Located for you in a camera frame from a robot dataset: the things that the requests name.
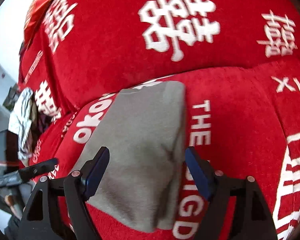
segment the black bracket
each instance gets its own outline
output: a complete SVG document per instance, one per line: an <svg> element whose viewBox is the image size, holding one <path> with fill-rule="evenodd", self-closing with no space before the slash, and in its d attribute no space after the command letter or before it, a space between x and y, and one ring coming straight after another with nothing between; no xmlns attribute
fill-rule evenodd
<svg viewBox="0 0 300 240"><path fill-rule="evenodd" d="M13 207L16 216L21 218L23 215L23 209L25 207L25 203L23 202L18 186L23 183L27 183L36 176L53 171L54 166L57 164L58 160L53 158L30 167L0 175L0 188L6 187L9 189L10 195L13 198Z"/></svg>
<svg viewBox="0 0 300 240"><path fill-rule="evenodd" d="M19 230L19 240L101 240L85 202L96 193L109 163L110 154L101 147L93 160L80 171L50 180L42 176L26 205ZM63 224L58 197L64 196L73 231Z"/></svg>
<svg viewBox="0 0 300 240"><path fill-rule="evenodd" d="M186 150L186 164L199 193L209 201L194 240L219 238L231 196L236 196L236 205L229 240L277 240L269 207L254 177L229 178L202 160L193 147Z"/></svg>

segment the red blanket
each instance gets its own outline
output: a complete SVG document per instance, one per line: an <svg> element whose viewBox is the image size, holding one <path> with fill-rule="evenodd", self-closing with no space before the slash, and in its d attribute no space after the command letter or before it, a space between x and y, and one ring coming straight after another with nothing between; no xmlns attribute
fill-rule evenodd
<svg viewBox="0 0 300 240"><path fill-rule="evenodd" d="M195 146L202 158L228 176L254 176L273 212L278 238L286 237L300 221L300 61L292 57L249 70L201 69L147 82L139 88L165 80L186 86L187 145ZM52 177L70 172L96 128L94 118L101 120L114 99L115 95L109 95L86 105L57 152L40 154L39 161L53 156L60 160ZM89 211L104 240L190 239L207 203L186 167L179 201L173 230L152 234L129 229L91 206ZM233 207L231 203L220 239L229 232Z"/></svg>

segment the red cushion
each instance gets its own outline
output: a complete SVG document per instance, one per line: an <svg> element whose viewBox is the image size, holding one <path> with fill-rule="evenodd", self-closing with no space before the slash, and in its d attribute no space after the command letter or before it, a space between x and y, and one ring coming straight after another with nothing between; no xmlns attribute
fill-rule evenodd
<svg viewBox="0 0 300 240"><path fill-rule="evenodd" d="M300 219L300 61L290 57L248 70L201 69L138 87L166 80L186 86L187 145L194 145L202 158L228 176L254 176L273 212L279 239L286 236L293 229L289 223L296 226ZM54 155L60 160L54 177L70 172L95 129L91 118L101 120L114 99L115 95L110 95L95 100L78 113ZM200 119L210 125L200 127ZM189 186L193 184L184 167L173 230L137 232L92 206L89 211L104 240L191 239L207 204ZM220 239L226 239L229 232L233 207L231 203ZM290 216L293 211L297 211L294 217Z"/></svg>
<svg viewBox="0 0 300 240"><path fill-rule="evenodd" d="M180 4L174 5L175 9L182 8L185 1L179 0ZM152 37L154 41L162 39L161 44L152 44L155 48L151 47L151 44L146 45L145 31L151 32L152 29L149 29L150 20L145 17L146 10L141 9L145 8L144 6L159 7L157 0L55 2L55 6L50 8L40 28L43 36L50 37L49 41L42 40L42 50L47 54L47 50L52 52L52 57L47 63L50 64L49 67L53 67L54 78L71 105L83 107L104 93L118 92L120 89L169 74L211 66L252 67L278 60L282 57L281 54L288 53L281 32L291 28L294 37L292 38L291 33L285 32L286 40L291 46L294 40L298 48L294 48L291 52L300 58L300 16L288 0L201 1L203 4L200 6L197 4L197 10L202 10L201 15L195 12L195 9L190 11L185 7L184 11L175 12L175 17L170 18L172 14L167 11L167 17L158 20L163 27L167 23L169 25L171 19L170 24L176 28L178 24L189 23L194 35L185 34L179 38L165 39L154 34ZM267 57L266 43L269 40L265 26L268 26L266 18L270 11L275 16L281 17L275 17L279 27L272 30L273 35L281 37L281 41L276 43L279 48L274 45L272 51L279 55ZM148 16L151 17L155 13L160 12L148 12ZM285 15L293 21L285 27L286 29ZM198 36L194 28L197 20L201 25L203 20L212 24L208 25L208 29L200 31L210 33L210 36L208 34ZM179 44L183 57L181 52L178 52L176 58L171 59L173 53L177 51L176 44Z"/></svg>

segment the crumpled white cloth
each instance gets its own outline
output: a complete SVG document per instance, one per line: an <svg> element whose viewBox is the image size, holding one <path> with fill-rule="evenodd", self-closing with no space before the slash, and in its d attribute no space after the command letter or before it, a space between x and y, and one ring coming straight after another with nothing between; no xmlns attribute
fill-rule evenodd
<svg viewBox="0 0 300 240"><path fill-rule="evenodd" d="M8 130L18 135L18 158L26 160L32 156L32 134L30 119L33 91L25 88L10 114Z"/></svg>

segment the white chinese character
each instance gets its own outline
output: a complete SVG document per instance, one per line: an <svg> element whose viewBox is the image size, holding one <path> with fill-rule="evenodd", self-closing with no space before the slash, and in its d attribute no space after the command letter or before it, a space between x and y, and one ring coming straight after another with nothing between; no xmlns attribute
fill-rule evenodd
<svg viewBox="0 0 300 240"><path fill-rule="evenodd" d="M218 22L209 23L208 19L202 18L201 25L197 18L192 18L193 28L191 20L186 18L189 15L196 16L197 12L201 16L206 17L207 12L213 12L215 9L215 4L209 0L204 2L201 0L194 0L194 2L191 2L191 0L170 0L169 2L167 2L167 0L147 1L138 12L141 22L151 24L142 34L146 42L146 49L165 52L170 47L167 39L167 37L170 37L173 46L171 60L180 61L183 59L183 52L180 49L178 40L184 41L189 46L193 46L197 40L204 41L204 37L206 37L206 40L212 43L212 35L220 33L220 24ZM159 24L159 20L162 16L166 22L166 27L162 27ZM184 19L180 20L175 26L173 17L181 17ZM158 41L153 40L153 34L157 36Z"/></svg>
<svg viewBox="0 0 300 240"><path fill-rule="evenodd" d="M266 57L280 55L291 55L293 49L297 49L294 41L294 29L295 23L285 17L276 16L270 10L270 14L262 14L262 17L267 21L268 25L264 26L265 34L268 41L257 41L258 44L266 45L265 54Z"/></svg>
<svg viewBox="0 0 300 240"><path fill-rule="evenodd" d="M41 82L40 89L35 92L34 98L39 112L52 116L54 119L61 117L61 109L56 107L46 80Z"/></svg>
<svg viewBox="0 0 300 240"><path fill-rule="evenodd" d="M49 47L53 53L56 52L59 39L63 41L74 27L74 14L69 13L76 6L77 3L69 6L67 0L54 0L45 15L43 20L46 26L45 32L48 35Z"/></svg>

